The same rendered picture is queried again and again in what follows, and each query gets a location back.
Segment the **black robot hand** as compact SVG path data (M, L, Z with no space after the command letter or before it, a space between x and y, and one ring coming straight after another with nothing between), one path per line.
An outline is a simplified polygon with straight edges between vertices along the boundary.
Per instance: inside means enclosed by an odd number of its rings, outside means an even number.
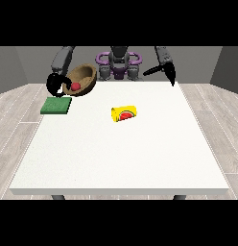
M163 65L160 64L158 66L150 68L147 71L145 71L143 73L143 75L148 76L148 75L154 74L154 73L159 72L159 71L165 73L166 77L168 78L168 80L170 81L172 86L175 85L176 70L175 70L175 66L172 62L166 62Z
M46 87L47 90L53 95L58 98L64 95L64 92L59 92L59 89L62 84L66 84L66 88L70 89L72 82L69 78L60 75L58 73L52 73L47 78Z

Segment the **brown wooden bowl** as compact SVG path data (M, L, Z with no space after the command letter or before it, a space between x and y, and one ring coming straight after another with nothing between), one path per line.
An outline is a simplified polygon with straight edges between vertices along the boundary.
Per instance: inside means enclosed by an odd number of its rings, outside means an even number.
M83 96L90 92L96 85L97 71L94 65L84 63L69 72L67 77L72 83L79 83L81 88L79 90L72 90L68 89L66 84L63 84L62 91L71 96Z

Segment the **green square pad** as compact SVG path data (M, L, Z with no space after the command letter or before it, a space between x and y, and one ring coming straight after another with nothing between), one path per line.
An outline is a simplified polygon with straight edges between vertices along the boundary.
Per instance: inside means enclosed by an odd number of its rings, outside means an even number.
M41 114L67 114L72 99L70 97L48 97L44 102Z

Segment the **yellow cup with melon print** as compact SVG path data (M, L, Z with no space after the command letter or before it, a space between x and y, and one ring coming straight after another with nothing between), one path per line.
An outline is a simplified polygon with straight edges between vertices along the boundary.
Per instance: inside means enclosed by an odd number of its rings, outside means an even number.
M122 121L137 115L135 106L124 106L111 109L111 117L114 122Z

